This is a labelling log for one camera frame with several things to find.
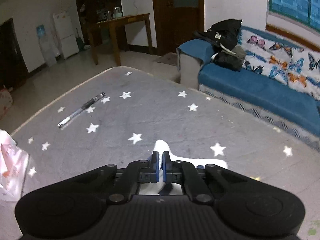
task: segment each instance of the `white refrigerator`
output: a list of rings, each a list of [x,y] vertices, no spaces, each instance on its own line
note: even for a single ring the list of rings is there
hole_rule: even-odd
[[[78,44],[72,28],[68,11],[53,15],[54,24],[59,39],[59,50],[66,59],[79,52]]]

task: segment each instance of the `ribbed black surface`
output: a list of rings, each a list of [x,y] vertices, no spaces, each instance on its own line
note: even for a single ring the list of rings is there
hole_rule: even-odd
[[[25,236],[24,240],[36,238]],[[69,240],[227,240],[242,236],[217,217],[213,209],[182,196],[135,195],[124,205],[107,209],[102,220],[87,232]],[[289,236],[283,239],[298,239]]]

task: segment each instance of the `pen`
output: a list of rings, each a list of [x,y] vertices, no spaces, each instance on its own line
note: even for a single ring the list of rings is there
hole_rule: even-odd
[[[89,106],[92,106],[95,102],[97,102],[99,99],[103,98],[106,94],[104,92],[101,92],[99,95],[97,95],[95,98],[90,99],[88,102],[86,102],[83,106],[81,106],[78,110],[73,112],[71,115],[69,115],[66,119],[62,120],[60,123],[58,123],[58,127],[62,129],[68,122],[70,122],[75,116],[80,114],[82,111],[87,109]]]

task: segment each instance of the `wooden door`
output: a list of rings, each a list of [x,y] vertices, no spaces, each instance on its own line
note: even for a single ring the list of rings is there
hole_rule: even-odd
[[[204,30],[204,0],[153,0],[158,52],[175,52]]]
[[[0,25],[0,75],[6,88],[17,87],[28,77],[12,19]]]

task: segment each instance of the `gray tablecloth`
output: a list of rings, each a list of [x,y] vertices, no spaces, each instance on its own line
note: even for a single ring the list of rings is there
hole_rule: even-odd
[[[64,130],[57,128],[102,91],[110,101],[95,103],[93,112],[83,112]],[[120,97],[123,92],[130,97]],[[98,127],[88,133],[91,124]],[[129,140],[134,133],[142,139],[135,144]],[[33,177],[26,176],[23,194],[108,163],[126,167],[148,158],[155,142],[164,140],[177,156],[221,159],[230,170],[297,194],[307,211],[299,236],[315,239],[317,235],[309,235],[320,230],[317,152],[216,98],[132,68],[113,68],[68,92],[23,125],[13,139],[30,154],[28,171],[36,170]],[[213,151],[216,143],[225,148]],[[0,202],[1,240],[21,235],[14,205]]]

